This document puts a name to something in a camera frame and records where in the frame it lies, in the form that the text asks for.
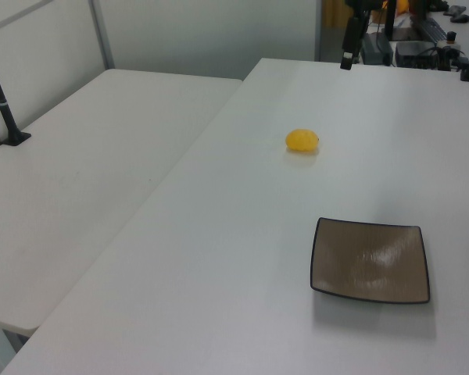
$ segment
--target desk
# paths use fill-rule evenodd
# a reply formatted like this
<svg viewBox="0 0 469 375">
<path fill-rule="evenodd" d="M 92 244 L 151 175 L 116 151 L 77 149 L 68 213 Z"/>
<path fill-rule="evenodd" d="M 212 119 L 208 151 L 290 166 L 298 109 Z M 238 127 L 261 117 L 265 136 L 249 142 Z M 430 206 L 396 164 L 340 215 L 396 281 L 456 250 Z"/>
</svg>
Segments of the desk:
<svg viewBox="0 0 469 375">
<path fill-rule="evenodd" d="M 420 225 L 431 303 L 311 290 L 320 216 Z M 469 373 L 469 83 L 261 60 L 4 375 L 51 373 Z"/>
<path fill-rule="evenodd" d="M 109 70 L 0 147 L 0 327 L 43 323 L 240 83 Z"/>
</svg>

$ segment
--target plate rim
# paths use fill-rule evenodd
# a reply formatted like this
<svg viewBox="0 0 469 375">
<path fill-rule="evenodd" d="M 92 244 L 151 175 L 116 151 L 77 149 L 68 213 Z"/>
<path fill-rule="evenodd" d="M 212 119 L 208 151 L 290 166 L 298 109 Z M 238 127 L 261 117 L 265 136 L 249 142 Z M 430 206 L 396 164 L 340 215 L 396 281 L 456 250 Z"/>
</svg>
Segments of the plate rim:
<svg viewBox="0 0 469 375">
<path fill-rule="evenodd" d="M 320 227 L 320 221 L 321 220 L 330 220 L 330 221 L 335 221 L 335 222 L 340 222 L 340 223 L 375 225 L 375 226 L 381 226 L 381 227 L 417 228 L 418 231 L 419 231 L 419 235 L 421 236 L 422 255 L 424 256 L 425 279 L 426 279 L 426 284 L 428 286 L 428 298 L 427 298 L 427 300 L 410 301 L 410 302 L 382 301 L 380 299 L 359 298 L 359 297 L 353 297 L 351 295 L 342 295 L 342 294 L 339 294 L 339 293 L 334 293 L 332 291 L 325 291 L 325 290 L 320 289 L 318 287 L 314 287 L 313 286 L 314 249 L 316 248 L 316 239 L 317 239 L 317 236 L 318 236 L 318 229 Z M 393 224 L 381 224 L 381 223 L 364 223 L 364 222 L 360 222 L 360 221 L 339 220 L 339 219 L 330 219 L 330 218 L 327 218 L 327 217 L 320 217 L 318 219 L 318 223 L 316 225 L 316 230 L 314 231 L 313 249 L 312 249 L 312 253 L 311 253 L 310 286 L 311 286 L 311 289 L 313 289 L 314 291 L 319 291 L 321 293 L 325 293 L 326 295 L 334 295 L 336 297 L 353 299 L 353 300 L 356 300 L 356 301 L 374 302 L 374 303 L 388 303 L 388 304 L 391 304 L 391 305 L 422 305 L 422 304 L 425 304 L 425 303 L 429 303 L 431 301 L 431 286 L 429 284 L 428 259 L 427 259 L 426 254 L 425 254 L 425 245 L 424 245 L 424 239 L 422 237 L 421 228 L 419 226 L 416 226 L 416 225 L 393 225 Z"/>
</svg>

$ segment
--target brown plate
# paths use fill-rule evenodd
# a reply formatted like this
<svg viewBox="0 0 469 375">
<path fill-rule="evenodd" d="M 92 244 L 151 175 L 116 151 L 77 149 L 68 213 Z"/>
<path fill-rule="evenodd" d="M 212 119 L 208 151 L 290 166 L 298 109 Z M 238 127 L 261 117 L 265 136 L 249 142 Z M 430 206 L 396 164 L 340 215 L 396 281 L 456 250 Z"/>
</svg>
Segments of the brown plate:
<svg viewBox="0 0 469 375">
<path fill-rule="evenodd" d="M 421 229 L 320 218 L 311 288 L 371 302 L 429 302 Z"/>
</svg>

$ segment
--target yellow lemon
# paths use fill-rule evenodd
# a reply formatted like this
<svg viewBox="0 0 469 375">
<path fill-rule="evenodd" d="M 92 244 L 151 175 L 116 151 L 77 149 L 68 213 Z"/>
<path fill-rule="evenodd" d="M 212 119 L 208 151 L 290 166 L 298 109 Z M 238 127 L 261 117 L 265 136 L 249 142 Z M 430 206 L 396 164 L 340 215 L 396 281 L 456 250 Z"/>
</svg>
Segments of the yellow lemon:
<svg viewBox="0 0 469 375">
<path fill-rule="evenodd" d="M 287 135 L 285 142 L 291 150 L 294 151 L 313 151 L 318 147 L 320 138 L 312 131 L 307 129 L 295 129 Z"/>
</svg>

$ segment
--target orange object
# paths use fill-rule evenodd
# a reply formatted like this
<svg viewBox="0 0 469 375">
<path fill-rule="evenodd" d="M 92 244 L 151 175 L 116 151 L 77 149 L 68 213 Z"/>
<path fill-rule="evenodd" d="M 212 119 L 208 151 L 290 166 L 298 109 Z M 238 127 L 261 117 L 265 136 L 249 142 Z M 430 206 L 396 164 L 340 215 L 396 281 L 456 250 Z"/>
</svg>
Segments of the orange object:
<svg viewBox="0 0 469 375">
<path fill-rule="evenodd" d="M 408 0 L 398 0 L 396 5 L 396 12 L 398 14 L 404 14 L 408 12 L 409 4 Z"/>
<path fill-rule="evenodd" d="M 307 129 L 296 129 L 291 131 L 285 139 L 285 143 L 288 148 L 294 151 L 304 152 L 314 151 L 316 147 L 318 147 L 319 141 L 320 138 L 318 138 L 312 130 Z"/>
<path fill-rule="evenodd" d="M 385 1 L 384 4 L 382 4 L 382 9 L 379 10 L 374 10 L 372 12 L 372 22 L 376 24 L 384 24 L 385 23 L 385 17 L 387 14 L 387 9 L 388 8 L 388 2 Z M 396 16 L 399 16 L 400 14 L 408 13 L 409 10 L 409 2 L 408 0 L 398 0 L 396 3 Z"/>
</svg>

